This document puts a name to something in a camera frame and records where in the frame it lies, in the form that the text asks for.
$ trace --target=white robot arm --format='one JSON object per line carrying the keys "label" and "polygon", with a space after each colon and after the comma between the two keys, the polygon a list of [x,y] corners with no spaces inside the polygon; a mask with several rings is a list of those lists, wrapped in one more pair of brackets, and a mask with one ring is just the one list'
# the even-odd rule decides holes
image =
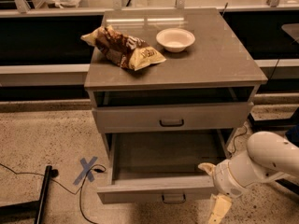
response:
{"label": "white robot arm", "polygon": [[253,183],[267,183],[288,175],[299,176],[299,148],[270,132],[253,134],[247,150],[216,166],[198,166],[212,176],[218,196],[212,195],[213,210],[209,223],[220,223],[229,211],[232,198],[241,196]]}

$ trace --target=black handle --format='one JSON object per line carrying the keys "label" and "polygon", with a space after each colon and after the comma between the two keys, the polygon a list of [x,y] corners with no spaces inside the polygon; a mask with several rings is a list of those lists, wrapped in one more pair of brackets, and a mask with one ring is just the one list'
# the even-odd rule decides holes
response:
{"label": "black handle", "polygon": [[184,125],[184,119],[160,119],[162,127],[181,127]]}
{"label": "black handle", "polygon": [[166,201],[164,195],[162,195],[162,201],[165,204],[178,204],[178,203],[185,203],[186,202],[186,195],[183,194],[183,199],[182,200],[177,200],[177,201]]}

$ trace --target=floor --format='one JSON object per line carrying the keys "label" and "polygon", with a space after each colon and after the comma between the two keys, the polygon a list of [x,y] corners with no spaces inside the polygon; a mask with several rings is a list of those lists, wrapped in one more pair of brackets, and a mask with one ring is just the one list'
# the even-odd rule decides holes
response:
{"label": "floor", "polygon": [[[298,107],[298,97],[287,97],[286,100],[291,101],[286,105],[268,105],[264,101],[267,99],[261,96],[252,113],[256,119],[288,117]],[[247,133],[235,139],[237,152],[245,148],[252,134],[247,122],[245,126]],[[244,131],[245,128],[240,127],[236,135]],[[283,135],[285,130],[275,132]],[[82,159],[86,162],[93,159],[96,164],[108,166],[88,100],[0,103],[0,143],[1,164],[15,172],[39,174],[44,174],[46,165],[52,165],[59,171],[54,180],[72,192],[82,184],[81,179],[76,183],[82,172]],[[86,179],[81,200],[85,216],[93,223],[207,223],[209,200],[181,204],[101,204],[96,191],[106,184],[107,174],[93,173],[93,176],[94,181]],[[299,184],[298,177],[288,179]],[[0,205],[37,200],[41,184],[40,175],[15,175],[0,166]],[[251,186],[247,194],[234,200],[233,208],[222,223],[295,224],[298,219],[299,196],[272,182]],[[34,219],[0,217],[0,223],[27,224],[34,223]],[[50,182],[44,223],[89,223],[80,212],[79,193],[71,194]]]}

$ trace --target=cabinet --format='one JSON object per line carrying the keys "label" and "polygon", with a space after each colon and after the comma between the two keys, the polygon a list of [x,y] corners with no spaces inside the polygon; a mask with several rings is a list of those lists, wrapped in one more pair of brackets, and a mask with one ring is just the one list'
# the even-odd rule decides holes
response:
{"label": "cabinet", "polygon": [[[214,8],[107,11],[102,25],[146,40],[167,60],[135,72],[94,50],[85,89],[110,160],[101,201],[208,198],[213,182],[197,165],[229,157],[265,75]],[[165,51],[155,36],[169,27],[192,32],[195,43]]]}

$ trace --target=snack bag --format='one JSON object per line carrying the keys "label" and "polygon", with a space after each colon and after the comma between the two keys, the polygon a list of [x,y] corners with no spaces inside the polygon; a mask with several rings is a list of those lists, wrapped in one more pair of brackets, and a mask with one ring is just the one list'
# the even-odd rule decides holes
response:
{"label": "snack bag", "polygon": [[136,71],[166,60],[144,40],[117,32],[112,26],[101,26],[81,39],[90,46],[98,47],[107,59],[121,68]]}

